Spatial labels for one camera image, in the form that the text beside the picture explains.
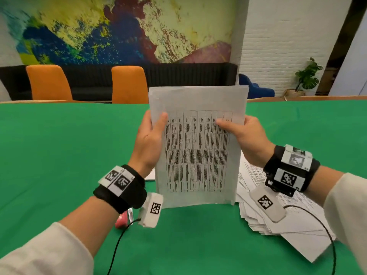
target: blue chair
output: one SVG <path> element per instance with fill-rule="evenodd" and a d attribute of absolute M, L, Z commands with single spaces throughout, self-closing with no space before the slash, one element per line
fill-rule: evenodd
<path fill-rule="evenodd" d="M 259 97 L 274 97 L 275 92 L 273 89 L 267 87 L 259 87 L 257 83 L 252 83 L 250 78 L 244 74 L 238 75 L 238 82 L 240 85 L 248 86 L 247 99 L 259 98 Z"/>

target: potted plant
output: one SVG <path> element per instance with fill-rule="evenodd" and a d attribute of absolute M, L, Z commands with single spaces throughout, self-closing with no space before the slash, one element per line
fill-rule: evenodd
<path fill-rule="evenodd" d="M 319 83 L 319 79 L 315 77 L 316 72 L 323 69 L 319 66 L 314 58 L 310 58 L 310 63 L 304 70 L 298 70 L 296 76 L 298 78 L 298 85 L 296 89 L 289 89 L 284 92 L 284 96 L 304 96 L 305 90 L 313 89 Z"/>

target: qr code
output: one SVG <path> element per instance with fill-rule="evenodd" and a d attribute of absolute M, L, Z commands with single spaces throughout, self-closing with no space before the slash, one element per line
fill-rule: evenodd
<path fill-rule="evenodd" d="M 119 189 L 124 190 L 130 182 L 131 181 L 128 180 L 127 177 L 120 174 L 113 184 L 116 185 Z"/>
<path fill-rule="evenodd" d="M 302 168 L 303 162 L 305 161 L 304 157 L 301 157 L 296 154 L 291 154 L 291 157 L 289 157 L 289 164 Z"/>
<path fill-rule="evenodd" d="M 108 173 L 107 176 L 105 176 L 106 180 L 112 181 L 117 175 L 118 175 L 118 171 L 112 170 Z"/>
<path fill-rule="evenodd" d="M 293 186 L 296 182 L 297 176 L 287 173 L 286 171 L 283 173 L 280 182 L 283 182 L 287 185 Z"/>
<path fill-rule="evenodd" d="M 159 203 L 153 203 L 150 213 L 159 214 L 160 206 Z"/>
<path fill-rule="evenodd" d="M 268 209 L 269 207 L 271 207 L 273 205 L 273 202 L 269 200 L 269 198 L 264 195 L 262 196 L 260 199 L 257 200 L 257 202 L 264 208 L 264 209 Z"/>
<path fill-rule="evenodd" d="M 293 152 L 298 153 L 300 155 L 306 155 L 305 151 L 300 150 L 299 148 L 293 148 Z"/>

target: wire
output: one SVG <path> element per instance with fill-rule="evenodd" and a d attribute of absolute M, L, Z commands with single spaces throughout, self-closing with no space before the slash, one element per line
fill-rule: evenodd
<path fill-rule="evenodd" d="M 119 237 L 119 239 L 118 239 L 118 241 L 117 241 L 117 244 L 116 244 L 116 247 L 115 247 L 115 251 L 113 252 L 112 261 L 111 261 L 111 265 L 110 265 L 110 269 L 108 270 L 107 275 L 109 275 L 109 274 L 110 274 L 110 272 L 111 272 L 112 265 L 113 265 L 113 261 L 114 261 L 114 257 L 115 257 L 115 255 L 116 255 L 116 251 L 117 251 L 117 246 L 118 246 L 118 245 L 119 245 L 119 243 L 120 243 L 121 237 L 124 235 L 124 232 L 126 232 L 126 230 L 128 229 L 128 227 L 130 227 L 130 225 L 131 225 L 132 223 L 134 223 L 134 222 L 138 222 L 138 221 L 140 221 L 140 220 L 141 220 L 141 218 L 138 218 L 138 219 L 135 219 L 134 221 L 131 221 L 131 222 L 127 225 L 127 227 L 126 227 L 126 228 L 124 228 L 124 230 L 122 231 L 122 233 L 121 233 L 121 235 L 120 235 L 120 237 Z"/>
<path fill-rule="evenodd" d="M 284 206 L 283 208 L 300 208 L 302 210 L 304 210 L 305 212 L 309 213 L 310 215 L 312 215 L 317 221 L 319 221 L 319 223 L 324 227 L 330 241 L 331 241 L 331 246 L 333 248 L 333 271 L 331 272 L 331 275 L 334 275 L 335 274 L 335 269 L 337 268 L 337 252 L 336 252 L 336 249 L 335 249 L 335 244 L 334 244 L 334 241 L 333 241 L 333 238 L 331 237 L 329 231 L 327 230 L 327 228 L 325 227 L 325 225 L 320 221 L 319 218 L 317 218 L 314 214 L 312 214 L 311 212 L 309 212 L 308 210 L 300 207 L 300 206 L 295 206 L 295 205 L 286 205 Z"/>

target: green tablecloth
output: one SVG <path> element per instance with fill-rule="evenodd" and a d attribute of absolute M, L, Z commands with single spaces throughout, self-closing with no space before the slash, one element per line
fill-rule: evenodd
<path fill-rule="evenodd" d="M 128 161 L 147 105 L 0 104 L 0 257 L 83 203 L 111 166 Z M 367 177 L 367 101 L 250 103 L 276 144 L 311 151 L 324 165 Z M 154 190 L 154 183 L 147 183 Z M 106 274 L 120 231 L 95 258 Z M 337 274 L 361 274 L 337 243 Z M 252 232 L 238 206 L 162 211 L 155 229 L 133 225 L 111 274 L 329 274 L 282 237 Z"/>

